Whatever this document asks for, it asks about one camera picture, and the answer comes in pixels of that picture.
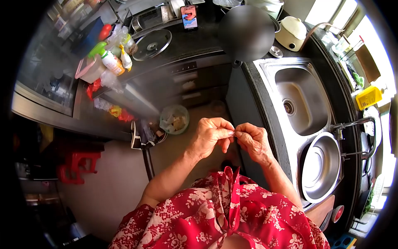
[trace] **white rice cooker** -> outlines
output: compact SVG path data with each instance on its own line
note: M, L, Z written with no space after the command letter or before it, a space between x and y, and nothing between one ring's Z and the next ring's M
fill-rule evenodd
M307 29L299 18L287 16L281 21L281 30L275 39L285 48L297 52L305 40Z

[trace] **red plastic stool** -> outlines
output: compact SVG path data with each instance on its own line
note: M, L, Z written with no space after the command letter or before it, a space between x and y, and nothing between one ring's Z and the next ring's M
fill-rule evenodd
M96 174L96 162L101 158L101 152L72 152L67 154L65 164L57 168L58 178L63 183L84 184L84 179L80 177L80 173ZM86 169L86 159L91 159L90 168ZM76 179L72 178L72 173L76 174Z

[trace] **spray bottle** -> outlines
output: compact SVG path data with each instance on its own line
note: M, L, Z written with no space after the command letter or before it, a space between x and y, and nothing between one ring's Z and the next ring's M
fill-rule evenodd
M119 58L116 57L114 53L111 51L105 50L106 42L99 42L95 47L90 51L88 57L94 57L96 54L99 54L102 59L102 63L115 75L119 76L125 72L123 68L123 64Z

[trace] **forearm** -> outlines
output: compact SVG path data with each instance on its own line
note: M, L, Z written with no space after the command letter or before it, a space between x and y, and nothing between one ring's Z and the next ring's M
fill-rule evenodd
M198 161L197 156L185 150L174 163L148 183L137 207L148 204L155 208L159 202L172 197L181 188Z
M283 194L294 205L303 210L301 200L297 195L293 184L290 182L289 178L287 178L285 172L283 172L276 159L271 158L260 165L263 169L265 179L269 184L270 191Z

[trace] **phone screen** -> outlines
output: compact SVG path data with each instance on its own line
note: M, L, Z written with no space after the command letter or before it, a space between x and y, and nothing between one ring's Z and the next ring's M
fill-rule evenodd
M196 8L194 5L181 7L182 23L185 29L198 27L196 20Z

